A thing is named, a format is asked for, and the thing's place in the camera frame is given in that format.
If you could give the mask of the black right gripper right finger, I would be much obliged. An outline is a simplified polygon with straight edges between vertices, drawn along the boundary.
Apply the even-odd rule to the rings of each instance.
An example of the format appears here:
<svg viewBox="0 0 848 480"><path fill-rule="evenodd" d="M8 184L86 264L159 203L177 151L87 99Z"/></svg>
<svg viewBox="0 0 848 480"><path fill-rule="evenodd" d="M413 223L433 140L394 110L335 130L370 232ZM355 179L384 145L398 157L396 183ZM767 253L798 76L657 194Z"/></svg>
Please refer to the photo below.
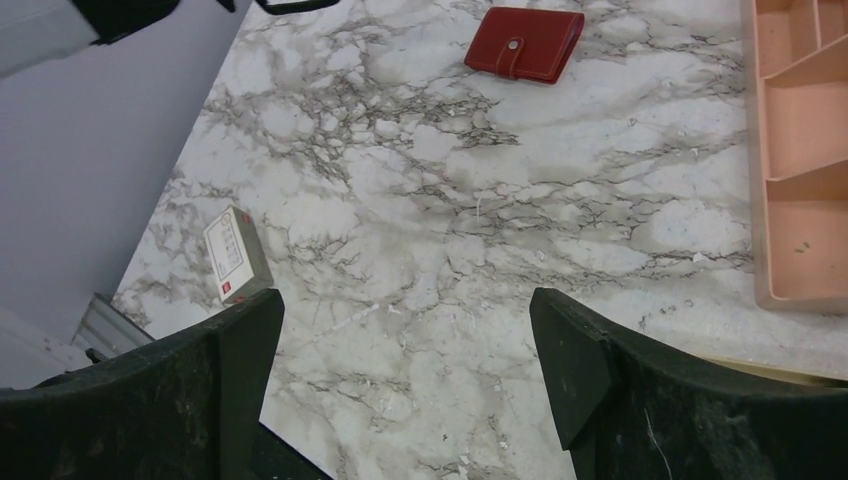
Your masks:
<svg viewBox="0 0 848 480"><path fill-rule="evenodd" d="M566 294L534 291L532 331L580 479L843 479L847 388L703 360Z"/></svg>

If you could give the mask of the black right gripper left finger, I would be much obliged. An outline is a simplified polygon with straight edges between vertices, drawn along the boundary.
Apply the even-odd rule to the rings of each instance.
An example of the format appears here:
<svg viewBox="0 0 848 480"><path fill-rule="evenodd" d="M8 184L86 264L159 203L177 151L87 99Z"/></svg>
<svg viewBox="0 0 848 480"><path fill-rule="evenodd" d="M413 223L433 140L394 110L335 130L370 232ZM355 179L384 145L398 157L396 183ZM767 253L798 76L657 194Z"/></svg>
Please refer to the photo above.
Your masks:
<svg viewBox="0 0 848 480"><path fill-rule="evenodd" d="M320 479L260 423L283 325L265 289L116 357L1 393L5 479Z"/></svg>

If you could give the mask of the red leather card holder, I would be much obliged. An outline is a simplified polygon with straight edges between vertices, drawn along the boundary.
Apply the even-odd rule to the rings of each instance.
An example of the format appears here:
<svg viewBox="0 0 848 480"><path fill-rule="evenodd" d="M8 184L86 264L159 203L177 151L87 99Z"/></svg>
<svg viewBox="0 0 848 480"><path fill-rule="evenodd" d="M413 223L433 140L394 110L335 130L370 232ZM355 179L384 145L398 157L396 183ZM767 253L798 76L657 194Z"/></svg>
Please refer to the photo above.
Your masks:
<svg viewBox="0 0 848 480"><path fill-rule="evenodd" d="M555 84L585 25L577 12L493 7L483 17L464 64L510 80Z"/></svg>

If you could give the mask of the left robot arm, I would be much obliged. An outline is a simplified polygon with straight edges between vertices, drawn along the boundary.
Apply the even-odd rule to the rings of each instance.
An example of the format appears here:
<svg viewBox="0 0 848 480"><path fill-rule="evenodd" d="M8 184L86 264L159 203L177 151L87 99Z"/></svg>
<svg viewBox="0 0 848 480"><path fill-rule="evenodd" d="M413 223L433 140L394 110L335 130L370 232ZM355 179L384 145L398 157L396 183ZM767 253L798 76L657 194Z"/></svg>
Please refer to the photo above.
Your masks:
<svg viewBox="0 0 848 480"><path fill-rule="evenodd" d="M11 0L1 3L1 77L109 45L171 15L178 0Z"/></svg>

